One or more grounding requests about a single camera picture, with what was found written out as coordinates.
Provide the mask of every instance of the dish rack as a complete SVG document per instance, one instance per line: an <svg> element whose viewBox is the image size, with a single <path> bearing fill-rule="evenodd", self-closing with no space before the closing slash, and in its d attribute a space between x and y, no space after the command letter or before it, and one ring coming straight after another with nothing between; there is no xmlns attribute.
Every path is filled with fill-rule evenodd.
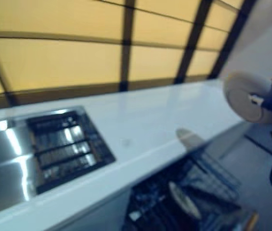
<svg viewBox="0 0 272 231"><path fill-rule="evenodd" d="M88 115L70 111L27 120L43 193L115 160Z"/></svg>
<svg viewBox="0 0 272 231"><path fill-rule="evenodd" d="M138 230L220 230L225 222L237 220L227 213L240 211L240 218L249 215L235 204L240 181L205 151L206 145L186 154L181 160L159 171L132 189L127 221ZM169 182L177 184L195 202L201 221L178 214L169 192Z"/></svg>

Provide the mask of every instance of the white countertop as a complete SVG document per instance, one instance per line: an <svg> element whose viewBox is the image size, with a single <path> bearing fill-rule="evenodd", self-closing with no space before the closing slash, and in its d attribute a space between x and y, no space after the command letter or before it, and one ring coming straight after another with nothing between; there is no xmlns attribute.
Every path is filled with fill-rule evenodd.
<svg viewBox="0 0 272 231"><path fill-rule="evenodd" d="M0 109L0 118L82 105L116 161L0 212L0 231L50 228L180 158L177 128L205 141L241 122L211 80Z"/></svg>

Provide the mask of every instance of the dishwasher rack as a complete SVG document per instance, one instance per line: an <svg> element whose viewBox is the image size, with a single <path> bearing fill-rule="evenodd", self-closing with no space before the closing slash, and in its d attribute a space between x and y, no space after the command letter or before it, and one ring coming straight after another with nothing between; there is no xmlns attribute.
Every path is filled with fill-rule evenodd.
<svg viewBox="0 0 272 231"><path fill-rule="evenodd" d="M205 151L206 145L159 171L132 189L127 219L138 230L218 230L225 222L248 216L235 204L240 181ZM203 219L196 221L180 210L169 193L169 182L176 183L197 204Z"/></svg>

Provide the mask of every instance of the sink basin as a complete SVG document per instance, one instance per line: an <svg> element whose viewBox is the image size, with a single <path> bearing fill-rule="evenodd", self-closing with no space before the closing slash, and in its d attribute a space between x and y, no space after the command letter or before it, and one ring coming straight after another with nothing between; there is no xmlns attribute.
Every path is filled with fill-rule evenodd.
<svg viewBox="0 0 272 231"><path fill-rule="evenodd" d="M82 107L0 120L0 211L114 160Z"/></svg>

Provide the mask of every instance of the gray floor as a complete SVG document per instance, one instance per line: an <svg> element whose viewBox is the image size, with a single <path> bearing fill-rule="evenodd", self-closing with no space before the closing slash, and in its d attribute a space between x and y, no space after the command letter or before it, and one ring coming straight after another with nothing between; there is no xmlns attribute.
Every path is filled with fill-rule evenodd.
<svg viewBox="0 0 272 231"><path fill-rule="evenodd" d="M272 231L272 155L242 137L219 159L242 183L239 203L258 211L260 231Z"/></svg>

